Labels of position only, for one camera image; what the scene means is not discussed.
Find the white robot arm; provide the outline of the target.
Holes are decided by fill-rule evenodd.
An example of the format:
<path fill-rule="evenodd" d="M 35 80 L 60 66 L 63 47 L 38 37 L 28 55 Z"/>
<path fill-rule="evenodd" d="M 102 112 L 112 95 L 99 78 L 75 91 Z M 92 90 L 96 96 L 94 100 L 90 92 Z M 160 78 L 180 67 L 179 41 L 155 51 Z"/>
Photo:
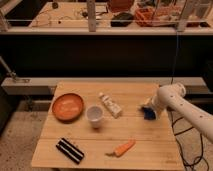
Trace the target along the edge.
<path fill-rule="evenodd" d="M 149 99 L 148 107 L 157 115 L 167 107 L 173 109 L 213 143 L 213 115 L 185 100 L 185 95 L 186 88 L 181 83 L 164 85 Z"/>

